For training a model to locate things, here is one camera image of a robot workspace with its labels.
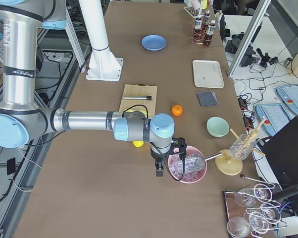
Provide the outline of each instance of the barcode label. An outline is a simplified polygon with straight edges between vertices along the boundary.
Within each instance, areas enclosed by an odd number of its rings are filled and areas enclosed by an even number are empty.
[[[4,38],[3,38],[3,44],[4,46],[10,47],[10,40],[11,40],[11,35],[10,35],[10,25],[9,24],[4,24]]]

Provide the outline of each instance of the light green bowl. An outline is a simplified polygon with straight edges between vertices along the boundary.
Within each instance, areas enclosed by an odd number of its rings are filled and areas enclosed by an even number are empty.
[[[219,117],[208,119],[206,127],[208,133],[215,137],[222,137],[229,132],[228,123],[223,118]]]

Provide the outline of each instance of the wine glass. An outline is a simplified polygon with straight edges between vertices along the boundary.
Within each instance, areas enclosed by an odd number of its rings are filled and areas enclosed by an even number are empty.
[[[263,183],[257,183],[253,187],[253,193],[255,197],[262,203],[270,202],[272,200],[271,189]]]
[[[249,224],[252,227],[252,229],[259,233],[259,234],[265,234],[269,230],[269,223],[267,222],[265,216],[261,214],[260,212],[251,212],[249,214]]]
[[[281,214],[278,207],[279,206],[265,202],[260,206],[260,213],[264,215],[268,223],[277,224],[281,220]]]
[[[253,207],[257,200],[253,189],[242,188],[235,194],[235,202],[241,207]]]
[[[251,232],[250,224],[244,217],[233,217],[226,227],[228,233],[237,238],[247,237]]]

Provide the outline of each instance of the bottle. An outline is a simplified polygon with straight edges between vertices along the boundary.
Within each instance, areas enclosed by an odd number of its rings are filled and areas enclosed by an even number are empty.
[[[193,33],[192,33],[192,43],[201,43],[201,41],[203,39],[201,24],[202,24],[202,15],[198,15],[198,17],[194,21],[194,29],[193,29]]]
[[[207,29],[207,32],[204,36],[204,41],[203,41],[203,44],[205,46],[209,46],[212,38],[213,38],[213,34],[214,34],[214,30],[215,30],[215,20],[212,20],[211,23],[209,24],[208,26],[208,29]]]
[[[209,10],[206,10],[206,13],[205,13],[203,21],[202,21],[202,25],[203,25],[202,29],[204,31],[207,30],[209,23],[210,23],[210,13],[209,13]]]

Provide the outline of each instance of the white tray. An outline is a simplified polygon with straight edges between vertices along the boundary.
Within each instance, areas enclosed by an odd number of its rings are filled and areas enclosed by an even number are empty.
[[[199,88],[223,88],[224,80],[220,64],[212,60],[193,61],[194,84]]]

